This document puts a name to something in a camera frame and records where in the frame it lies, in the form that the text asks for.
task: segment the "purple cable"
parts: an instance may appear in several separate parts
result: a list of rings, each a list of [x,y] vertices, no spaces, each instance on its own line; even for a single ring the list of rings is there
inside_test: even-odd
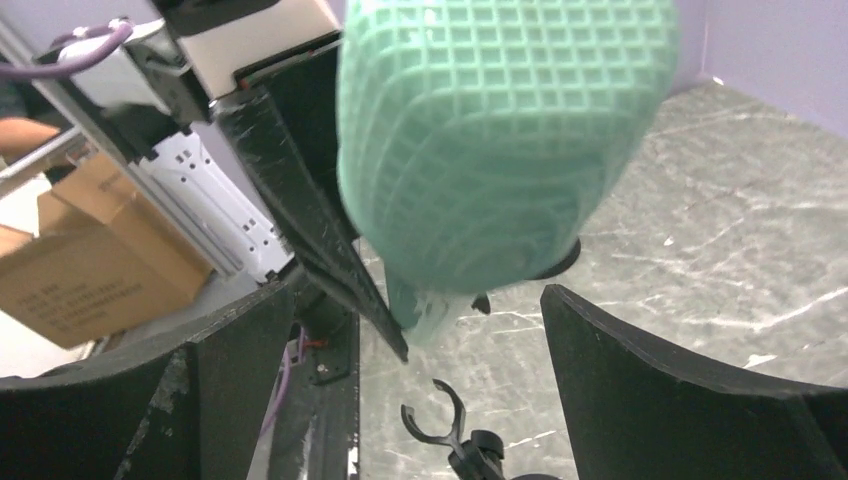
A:
[[[75,33],[66,33],[64,35],[59,35],[56,37],[53,42],[50,44],[50,48],[64,47],[69,42],[77,42],[79,40],[85,40],[88,38],[102,37],[103,35],[109,35],[112,33],[112,27],[109,25],[98,25],[96,27],[88,27],[83,31],[82,35],[77,35]]]
[[[29,82],[70,77],[105,60],[112,52],[120,48],[132,33],[133,26],[130,23],[120,22],[112,31],[112,35],[109,35],[109,38],[102,45],[83,58],[76,58],[67,62],[32,67],[18,67],[0,62],[0,79]]]
[[[271,405],[271,411],[262,421],[262,428],[259,429],[259,436],[265,435],[268,429],[274,425],[274,420],[277,418],[277,411],[280,405],[283,404],[283,398],[286,397],[286,389],[289,386],[289,376],[291,375],[291,358],[289,358],[289,347],[283,351],[283,377],[280,379],[280,385],[277,387],[277,395],[274,397],[274,404]]]
[[[297,339],[297,343],[297,363],[303,363],[303,353],[306,346],[306,329],[302,326],[300,327],[300,337]],[[283,404],[283,399],[286,396],[286,389],[289,386],[289,376],[291,375],[291,358],[289,358],[288,346],[286,346],[283,352],[283,364],[280,370],[282,372],[282,378],[277,386],[277,394],[274,396],[274,403],[271,405],[271,410],[262,421],[262,428],[259,429],[260,437],[265,435],[271,428],[271,425],[274,424],[274,421],[277,419],[277,412],[279,412],[280,406]]]

